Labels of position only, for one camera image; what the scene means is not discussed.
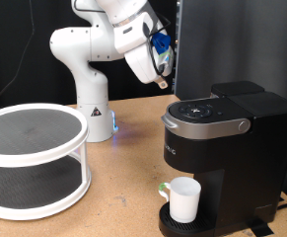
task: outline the coffee maker control panel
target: coffee maker control panel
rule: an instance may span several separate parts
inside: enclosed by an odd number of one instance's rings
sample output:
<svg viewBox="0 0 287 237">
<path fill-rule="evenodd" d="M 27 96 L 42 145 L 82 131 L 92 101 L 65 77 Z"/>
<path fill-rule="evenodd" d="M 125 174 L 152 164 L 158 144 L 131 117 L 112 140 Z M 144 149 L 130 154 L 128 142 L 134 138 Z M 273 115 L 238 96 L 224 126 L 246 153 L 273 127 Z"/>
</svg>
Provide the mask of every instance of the coffee maker control panel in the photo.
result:
<svg viewBox="0 0 287 237">
<path fill-rule="evenodd" d="M 206 118 L 212 115 L 212 110 L 208 106 L 197 106 L 196 104 L 181 106 L 179 111 L 188 118 Z"/>
<path fill-rule="evenodd" d="M 251 119 L 253 115 L 228 98 L 176 102 L 169 107 L 176 119 L 192 123 L 211 123 L 233 119 Z"/>
</svg>

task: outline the blue object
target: blue object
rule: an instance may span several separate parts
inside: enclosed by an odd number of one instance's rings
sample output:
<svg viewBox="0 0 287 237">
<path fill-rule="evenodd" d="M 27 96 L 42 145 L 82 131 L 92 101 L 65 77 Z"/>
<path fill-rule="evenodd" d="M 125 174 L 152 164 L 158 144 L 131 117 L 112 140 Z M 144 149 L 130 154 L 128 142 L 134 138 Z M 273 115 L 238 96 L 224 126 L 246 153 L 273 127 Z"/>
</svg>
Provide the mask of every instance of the blue object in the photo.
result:
<svg viewBox="0 0 287 237">
<path fill-rule="evenodd" d="M 159 54 L 166 52 L 171 43 L 171 37 L 162 33 L 156 33 L 152 37 L 152 43 Z"/>
</svg>

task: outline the black mat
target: black mat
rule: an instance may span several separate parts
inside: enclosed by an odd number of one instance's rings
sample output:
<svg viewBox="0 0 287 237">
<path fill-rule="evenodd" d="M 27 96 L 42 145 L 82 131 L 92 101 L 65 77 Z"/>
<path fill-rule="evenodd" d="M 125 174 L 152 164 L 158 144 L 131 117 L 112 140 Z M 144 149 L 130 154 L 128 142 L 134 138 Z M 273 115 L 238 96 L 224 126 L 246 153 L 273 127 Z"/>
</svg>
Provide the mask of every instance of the black mat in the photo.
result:
<svg viewBox="0 0 287 237">
<path fill-rule="evenodd" d="M 82 125 L 74 116 L 36 109 L 0 116 L 0 154 L 21 155 L 49 150 L 73 139 Z"/>
<path fill-rule="evenodd" d="M 48 205 L 69 196 L 81 184 L 81 164 L 70 156 L 37 166 L 0 168 L 0 206 Z"/>
</svg>

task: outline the coffee maker silver band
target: coffee maker silver band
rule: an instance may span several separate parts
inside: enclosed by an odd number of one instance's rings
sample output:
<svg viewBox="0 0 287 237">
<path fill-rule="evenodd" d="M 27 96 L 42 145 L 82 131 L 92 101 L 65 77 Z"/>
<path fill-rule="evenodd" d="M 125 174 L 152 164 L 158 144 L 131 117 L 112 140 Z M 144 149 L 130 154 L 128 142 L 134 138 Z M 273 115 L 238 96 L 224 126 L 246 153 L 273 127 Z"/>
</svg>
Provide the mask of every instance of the coffee maker silver band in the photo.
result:
<svg viewBox="0 0 287 237">
<path fill-rule="evenodd" d="M 161 117 L 165 127 L 173 134 L 187 139 L 205 140 L 246 133 L 251 128 L 247 118 L 210 123 L 193 123 L 174 118 L 167 108 Z"/>
</svg>

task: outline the blue led light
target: blue led light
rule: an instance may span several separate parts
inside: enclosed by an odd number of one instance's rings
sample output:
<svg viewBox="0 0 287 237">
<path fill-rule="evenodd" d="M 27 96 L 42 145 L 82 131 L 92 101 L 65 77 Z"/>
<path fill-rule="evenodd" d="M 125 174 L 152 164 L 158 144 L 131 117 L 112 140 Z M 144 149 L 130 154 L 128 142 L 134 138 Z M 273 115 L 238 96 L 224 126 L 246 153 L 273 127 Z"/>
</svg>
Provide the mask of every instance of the blue led light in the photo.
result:
<svg viewBox="0 0 287 237">
<path fill-rule="evenodd" d="M 117 131 L 119 130 L 119 128 L 115 125 L 115 113 L 114 112 L 112 112 L 112 118 L 113 118 L 113 130 Z"/>
</svg>

